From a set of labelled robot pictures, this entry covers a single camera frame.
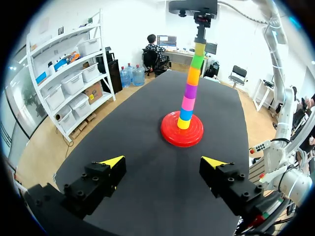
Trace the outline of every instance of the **water bottle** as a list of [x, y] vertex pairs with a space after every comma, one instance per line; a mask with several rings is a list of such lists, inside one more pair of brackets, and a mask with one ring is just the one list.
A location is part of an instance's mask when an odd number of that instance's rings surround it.
[[130, 63], [128, 63], [128, 67], [127, 67], [127, 72], [128, 72], [128, 75], [130, 77], [130, 82], [133, 81], [133, 75], [132, 75], [132, 71], [134, 70], [134, 67], [130, 65]]
[[120, 72], [120, 79], [122, 80], [123, 88], [128, 88], [130, 85], [130, 77], [128, 75], [128, 72], [126, 70], [124, 70], [123, 66], [122, 66], [122, 70]]
[[144, 85], [144, 69], [143, 67], [137, 67], [132, 71], [133, 75], [133, 85], [135, 86], [141, 86]]

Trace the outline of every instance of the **office chair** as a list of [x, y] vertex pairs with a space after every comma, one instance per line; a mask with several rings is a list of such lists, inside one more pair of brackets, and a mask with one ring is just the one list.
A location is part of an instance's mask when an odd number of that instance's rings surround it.
[[245, 82], [247, 82], [248, 80], [246, 79], [246, 75], [247, 75], [247, 71], [238, 67], [238, 66], [233, 66], [233, 70], [231, 72], [231, 75], [228, 77], [231, 81], [234, 82], [234, 85], [233, 85], [233, 88], [235, 89], [236, 87], [236, 84], [239, 84], [239, 85], [244, 85]]
[[144, 66], [147, 68], [145, 73], [149, 76], [151, 72], [162, 74], [166, 71], [164, 66], [169, 63], [169, 58], [165, 61], [160, 61], [158, 55], [154, 50], [143, 49], [142, 60]]

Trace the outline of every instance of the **red ring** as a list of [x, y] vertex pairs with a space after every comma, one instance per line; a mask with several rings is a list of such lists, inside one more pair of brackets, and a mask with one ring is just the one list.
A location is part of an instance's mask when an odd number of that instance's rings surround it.
[[180, 112], [171, 112], [167, 114], [162, 121], [161, 133], [163, 137], [171, 144], [187, 148], [200, 142], [203, 135], [203, 125], [201, 120], [192, 115], [188, 129], [180, 129], [177, 121]]

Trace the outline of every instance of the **black table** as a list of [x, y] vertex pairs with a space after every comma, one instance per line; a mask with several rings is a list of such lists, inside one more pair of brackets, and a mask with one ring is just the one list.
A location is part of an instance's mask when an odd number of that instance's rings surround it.
[[102, 120], [57, 171], [60, 190], [91, 161], [124, 155], [127, 173], [112, 198], [85, 220], [124, 236], [232, 235], [238, 222], [199, 175], [201, 156], [235, 162], [248, 173], [248, 138], [237, 91], [200, 79], [194, 114], [200, 143], [179, 148], [160, 134], [163, 117], [180, 110], [187, 75], [167, 71]]

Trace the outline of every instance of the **black cabinet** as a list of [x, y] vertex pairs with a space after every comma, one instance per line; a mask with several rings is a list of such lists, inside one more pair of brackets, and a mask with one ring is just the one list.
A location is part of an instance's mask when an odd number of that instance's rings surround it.
[[[98, 58], [98, 69], [100, 72], [104, 73], [105, 68], [104, 68], [104, 61], [103, 58]], [[118, 66], [118, 60], [112, 60], [111, 62], [108, 63], [108, 70], [109, 70], [109, 75], [112, 81], [114, 93], [117, 93], [121, 90], [123, 90], [122, 86], [122, 81], [120, 79], [120, 73], [119, 73], [119, 66]], [[109, 88], [105, 84], [103, 80], [100, 81], [103, 87], [103, 90], [105, 92], [110, 92]]]

